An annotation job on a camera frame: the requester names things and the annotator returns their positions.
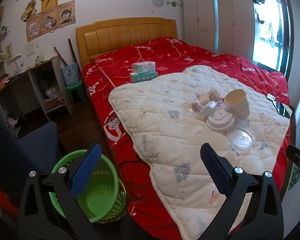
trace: wooden headboard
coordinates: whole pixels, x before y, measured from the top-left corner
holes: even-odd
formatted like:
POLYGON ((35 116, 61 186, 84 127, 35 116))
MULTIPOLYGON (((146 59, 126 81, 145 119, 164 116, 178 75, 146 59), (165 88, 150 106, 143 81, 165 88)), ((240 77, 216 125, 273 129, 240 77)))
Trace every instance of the wooden headboard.
POLYGON ((122 18, 95 22, 76 28, 81 67, 98 56, 125 46, 170 36, 177 38, 175 20, 163 18, 122 18))

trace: wardrobe door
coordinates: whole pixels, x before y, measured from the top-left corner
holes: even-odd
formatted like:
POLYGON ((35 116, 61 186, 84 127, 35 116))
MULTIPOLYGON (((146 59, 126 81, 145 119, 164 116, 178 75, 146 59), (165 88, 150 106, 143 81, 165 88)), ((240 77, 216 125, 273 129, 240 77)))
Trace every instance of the wardrobe door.
POLYGON ((218 0, 219 41, 218 52, 233 54, 234 9, 233 0, 218 0))
POLYGON ((255 41, 255 12, 253 0, 233 0, 233 54, 252 61, 255 41))
POLYGON ((185 42, 198 46, 198 9, 197 0, 183 0, 185 19, 185 42))
POLYGON ((199 47, 218 51, 217 0, 197 0, 199 47))

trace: silver screw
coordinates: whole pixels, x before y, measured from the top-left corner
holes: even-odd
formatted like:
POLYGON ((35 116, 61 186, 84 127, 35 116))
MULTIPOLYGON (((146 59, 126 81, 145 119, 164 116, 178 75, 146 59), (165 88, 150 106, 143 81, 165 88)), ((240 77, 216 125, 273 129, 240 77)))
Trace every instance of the silver screw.
POLYGON ((66 167, 61 167, 61 168, 58 170, 58 172, 61 173, 61 174, 65 173, 66 171, 67 171, 67 168, 66 168, 66 167))
POLYGON ((243 169, 240 168, 240 167, 234 168, 234 171, 235 171, 236 173, 239 173, 239 174, 243 173, 243 169))
POLYGON ((269 172, 269 171, 266 171, 266 172, 265 172, 265 175, 266 175, 268 178, 271 178, 271 177, 272 177, 272 173, 269 172))
POLYGON ((37 174, 37 173, 36 173, 35 171, 31 171, 31 172, 29 173, 29 176, 30 176, 30 177, 34 177, 36 174, 37 174))

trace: paper cup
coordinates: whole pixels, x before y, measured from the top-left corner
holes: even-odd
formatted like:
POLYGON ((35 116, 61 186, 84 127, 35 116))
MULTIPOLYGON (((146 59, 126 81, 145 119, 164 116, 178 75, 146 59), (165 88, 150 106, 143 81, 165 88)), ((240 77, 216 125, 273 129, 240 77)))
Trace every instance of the paper cup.
POLYGON ((238 119, 244 120, 250 114, 247 94, 242 89, 231 91, 224 99, 225 105, 232 110, 238 119))

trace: red bedsheet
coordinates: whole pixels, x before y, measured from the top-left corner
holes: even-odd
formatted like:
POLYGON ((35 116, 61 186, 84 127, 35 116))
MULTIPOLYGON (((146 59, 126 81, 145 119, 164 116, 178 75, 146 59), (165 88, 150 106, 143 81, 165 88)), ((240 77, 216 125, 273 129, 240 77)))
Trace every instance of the red bedsheet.
MULTIPOLYGON (((129 82, 131 64, 142 61, 156 62, 158 75, 182 72, 193 65, 206 65, 231 78, 267 95, 275 95, 277 101, 289 105, 288 85, 279 72, 268 72, 253 65, 250 61, 234 55, 216 55, 205 49, 189 46, 183 41, 163 37, 144 44, 121 48, 96 59, 86 65, 82 77, 90 99, 109 138, 116 155, 120 175, 125 187, 130 191, 129 214, 149 234, 160 240, 181 239, 174 223, 159 197, 155 193, 150 178, 150 168, 133 150, 129 135, 108 102, 108 96, 114 87, 129 82)), ((281 188, 287 158, 285 149, 290 144, 290 129, 277 157, 273 176, 278 189, 281 188)))

